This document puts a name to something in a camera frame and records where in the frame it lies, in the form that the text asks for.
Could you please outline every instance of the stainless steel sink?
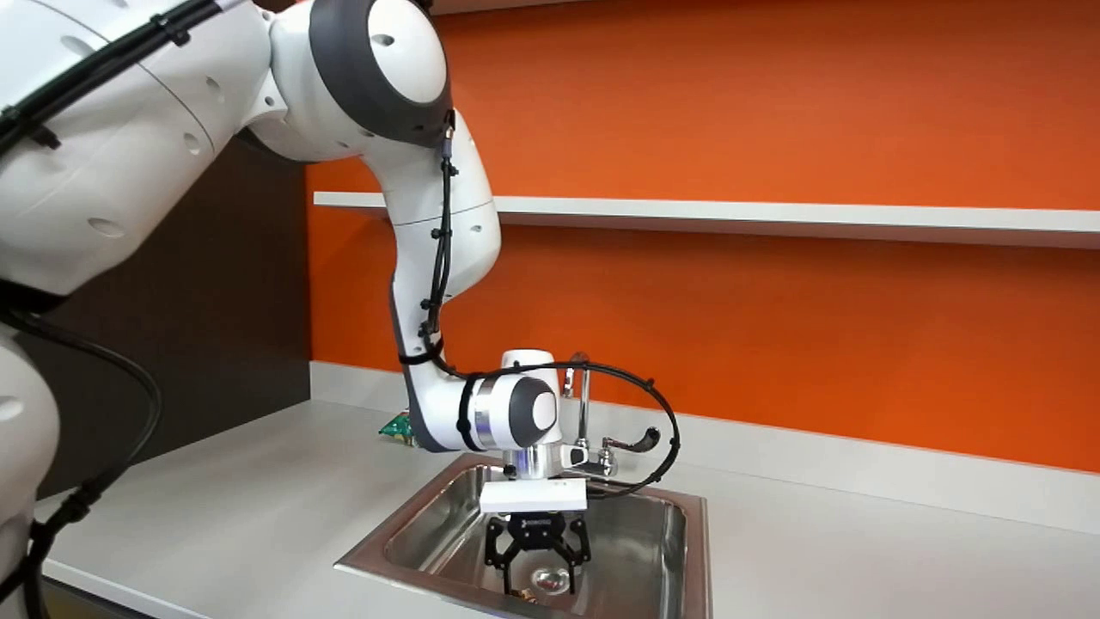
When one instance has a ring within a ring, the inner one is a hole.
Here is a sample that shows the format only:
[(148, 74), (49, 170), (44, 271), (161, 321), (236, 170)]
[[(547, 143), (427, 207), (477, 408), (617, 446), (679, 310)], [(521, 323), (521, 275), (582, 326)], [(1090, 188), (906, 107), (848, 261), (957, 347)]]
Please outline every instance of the stainless steel sink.
[(589, 489), (593, 561), (577, 568), (577, 588), (566, 591), (558, 552), (529, 551), (513, 564), (516, 595), (505, 595), (501, 574), (486, 564), (491, 516), (477, 509), (491, 473), (491, 460), (456, 457), (341, 564), (491, 616), (713, 616), (704, 497), (658, 489), (634, 495)]

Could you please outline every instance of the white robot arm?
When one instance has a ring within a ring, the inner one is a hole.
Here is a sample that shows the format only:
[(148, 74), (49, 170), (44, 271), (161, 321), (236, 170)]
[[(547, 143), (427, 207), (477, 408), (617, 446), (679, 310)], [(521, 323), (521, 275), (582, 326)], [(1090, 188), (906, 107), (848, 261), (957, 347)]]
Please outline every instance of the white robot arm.
[[(405, 0), (297, 4), (278, 13), (271, 41), (290, 112), (262, 112), (252, 130), (298, 162), (357, 154), (381, 183), (415, 443), (521, 450), (553, 432), (553, 371), (469, 381), (443, 364), (440, 302), (497, 266), (500, 212), (471, 130), (450, 107), (446, 59), (427, 13)], [(537, 349), (505, 358), (549, 360)]]

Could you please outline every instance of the white countertop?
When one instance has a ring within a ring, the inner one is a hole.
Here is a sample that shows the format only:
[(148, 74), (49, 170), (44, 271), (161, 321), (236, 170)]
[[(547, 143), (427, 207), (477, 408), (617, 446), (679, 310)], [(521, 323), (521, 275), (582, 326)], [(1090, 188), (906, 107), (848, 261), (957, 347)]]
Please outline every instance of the white countertop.
[[(148, 616), (480, 616), (336, 568), (450, 460), (381, 443), (384, 420), (302, 401), (154, 457), (61, 532), (49, 579)], [(1094, 532), (731, 473), (700, 457), (686, 457), (667, 489), (710, 497), (720, 619), (1100, 616)]]

